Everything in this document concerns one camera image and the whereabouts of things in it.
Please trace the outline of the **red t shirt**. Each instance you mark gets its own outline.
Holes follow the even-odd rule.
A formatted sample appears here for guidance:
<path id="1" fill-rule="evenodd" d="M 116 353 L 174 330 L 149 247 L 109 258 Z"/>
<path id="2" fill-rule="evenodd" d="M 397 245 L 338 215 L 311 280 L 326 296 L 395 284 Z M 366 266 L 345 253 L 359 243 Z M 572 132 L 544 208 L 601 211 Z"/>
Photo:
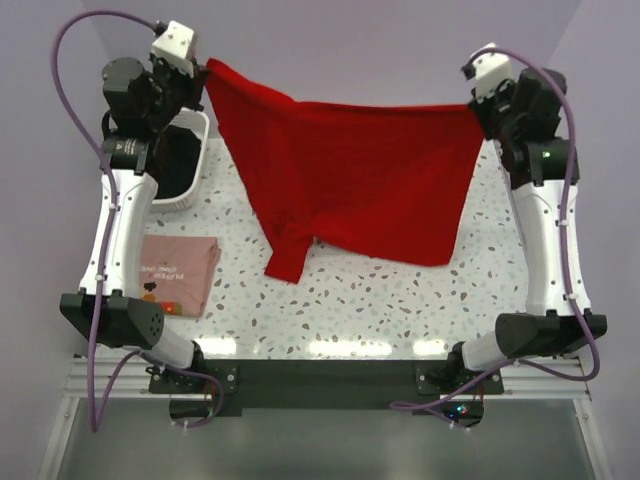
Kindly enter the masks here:
<path id="1" fill-rule="evenodd" d="M 314 241 L 426 267 L 452 258 L 483 133 L 463 104 L 297 101 L 210 59 L 219 132 L 272 250 L 296 283 Z"/>

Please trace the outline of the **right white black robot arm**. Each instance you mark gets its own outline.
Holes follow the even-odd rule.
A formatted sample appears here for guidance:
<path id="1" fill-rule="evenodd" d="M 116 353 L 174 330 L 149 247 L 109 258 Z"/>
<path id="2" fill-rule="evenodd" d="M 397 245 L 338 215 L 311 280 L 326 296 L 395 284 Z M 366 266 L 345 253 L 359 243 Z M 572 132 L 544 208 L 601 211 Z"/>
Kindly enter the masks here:
<path id="1" fill-rule="evenodd" d="M 526 258 L 528 293 L 522 313 L 502 313 L 492 332 L 456 344 L 445 369 L 448 386 L 469 392 L 481 371 L 507 360 L 570 355 L 607 331 L 592 311 L 576 235 L 580 173 L 569 142 L 556 134 L 565 77 L 524 69 L 470 106 L 500 157 Z"/>

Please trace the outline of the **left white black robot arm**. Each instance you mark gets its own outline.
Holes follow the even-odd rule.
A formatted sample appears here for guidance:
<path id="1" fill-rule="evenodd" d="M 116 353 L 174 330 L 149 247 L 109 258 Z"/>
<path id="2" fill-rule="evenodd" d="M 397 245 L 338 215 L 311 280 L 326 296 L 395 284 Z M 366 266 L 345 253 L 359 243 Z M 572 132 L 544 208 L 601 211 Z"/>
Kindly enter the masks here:
<path id="1" fill-rule="evenodd" d="M 144 224 L 169 163 L 166 129 L 183 110 L 201 110 L 207 70 L 196 60 L 150 57 L 150 69 L 122 57 L 102 70 L 108 109 L 102 118 L 101 207 L 87 269 L 62 315 L 92 345 L 124 348 L 173 366 L 185 392 L 200 390 L 207 368 L 195 344 L 164 322 L 161 306 L 140 294 Z"/>

